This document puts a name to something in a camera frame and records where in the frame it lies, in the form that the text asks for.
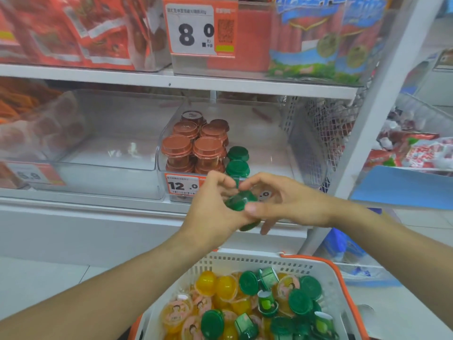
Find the orange price tag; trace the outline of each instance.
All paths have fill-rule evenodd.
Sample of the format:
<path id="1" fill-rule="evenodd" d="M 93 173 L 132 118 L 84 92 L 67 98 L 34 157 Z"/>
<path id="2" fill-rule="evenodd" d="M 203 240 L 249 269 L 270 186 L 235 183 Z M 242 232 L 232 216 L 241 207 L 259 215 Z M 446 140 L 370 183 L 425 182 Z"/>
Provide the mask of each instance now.
<path id="1" fill-rule="evenodd" d="M 205 177 L 176 173 L 165 173 L 168 193 L 182 194 L 188 197 L 194 196 L 203 186 Z"/>
<path id="2" fill-rule="evenodd" d="M 24 182 L 59 186 L 66 185 L 52 165 L 16 161 L 5 161 L 5 164 L 14 175 Z"/>
<path id="3" fill-rule="evenodd" d="M 238 0 L 162 0 L 170 52 L 234 57 Z"/>

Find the hand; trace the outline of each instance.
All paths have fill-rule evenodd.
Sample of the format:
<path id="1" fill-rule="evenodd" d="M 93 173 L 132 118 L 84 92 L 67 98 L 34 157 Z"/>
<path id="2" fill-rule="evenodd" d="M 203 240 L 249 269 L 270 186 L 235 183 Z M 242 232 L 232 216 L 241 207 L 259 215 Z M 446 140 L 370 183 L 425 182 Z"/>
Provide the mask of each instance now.
<path id="1" fill-rule="evenodd" d="M 233 178 L 210 171 L 193 198 L 180 231 L 194 241 L 193 245 L 202 246 L 206 252 L 218 248 L 237 229 L 256 221 L 256 217 L 245 211 L 226 207 L 223 200 L 237 193 Z"/>
<path id="2" fill-rule="evenodd" d="M 282 218 L 300 225 L 331 227 L 336 210 L 344 202 L 297 181 L 269 173 L 258 173 L 239 185 L 241 191 L 259 185 L 273 189 L 265 203 L 247 203 L 245 211 L 252 217 L 265 219 L 261 234 L 265 235 Z"/>

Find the orange basket handle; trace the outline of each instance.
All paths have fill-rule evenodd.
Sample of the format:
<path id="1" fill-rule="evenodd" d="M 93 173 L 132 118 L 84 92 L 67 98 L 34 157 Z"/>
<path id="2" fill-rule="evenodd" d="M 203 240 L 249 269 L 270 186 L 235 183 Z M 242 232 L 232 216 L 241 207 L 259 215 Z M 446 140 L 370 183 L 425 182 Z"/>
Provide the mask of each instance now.
<path id="1" fill-rule="evenodd" d="M 348 302 L 348 306 L 351 309 L 352 315 L 354 316 L 354 320 L 357 324 L 357 328 L 359 329 L 360 336 L 362 337 L 362 340 L 370 340 L 370 337 L 368 335 L 368 332 L 366 331 L 365 325 L 363 324 L 362 317 L 360 316 L 359 309 L 357 309 L 356 304 L 352 300 L 351 295 L 349 294 L 348 288 L 346 287 L 346 283 L 344 282 L 343 276 L 341 275 L 340 269 L 335 265 L 333 262 L 327 259 L 323 259 L 321 257 L 309 257 L 307 255 L 286 255 L 280 253 L 280 257 L 282 258 L 295 258 L 295 259 L 309 259 L 309 260 L 315 260 L 315 261 L 322 261 L 323 263 L 328 264 L 335 274 L 337 275 L 337 279 L 340 282 L 341 289 L 343 291 L 343 295 L 346 298 L 346 301 Z"/>

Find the qr code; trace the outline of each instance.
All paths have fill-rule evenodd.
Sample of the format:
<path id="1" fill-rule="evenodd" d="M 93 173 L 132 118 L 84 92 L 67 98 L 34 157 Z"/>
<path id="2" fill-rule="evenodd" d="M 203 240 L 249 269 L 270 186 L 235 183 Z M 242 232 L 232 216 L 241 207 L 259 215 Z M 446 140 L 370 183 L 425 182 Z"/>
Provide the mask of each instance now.
<path id="1" fill-rule="evenodd" d="M 233 43 L 234 20 L 219 19 L 218 39 L 220 43 Z"/>

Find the white shopping basket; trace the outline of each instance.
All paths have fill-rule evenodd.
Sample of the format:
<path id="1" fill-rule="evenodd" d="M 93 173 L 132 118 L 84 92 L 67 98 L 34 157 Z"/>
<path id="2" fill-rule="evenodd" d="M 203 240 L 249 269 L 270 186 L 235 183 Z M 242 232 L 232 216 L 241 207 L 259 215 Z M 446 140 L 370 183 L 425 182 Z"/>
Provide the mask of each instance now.
<path id="1" fill-rule="evenodd" d="M 219 249 L 209 253 L 182 275 L 147 311 L 142 318 L 136 340 L 143 331 L 143 340 L 162 340 L 165 330 L 159 319 L 163 307 L 180 291 L 187 290 L 195 283 L 203 271 L 213 271 L 216 275 L 227 275 L 234 271 L 257 271 L 272 266 L 276 272 L 295 276 L 310 275 L 316 278 L 323 288 L 318 301 L 324 312 L 333 317 L 335 330 L 340 340 L 369 340 L 359 311 L 352 301 L 340 270 L 331 261 L 318 257 L 301 255 L 271 254 L 261 251 L 241 251 Z"/>

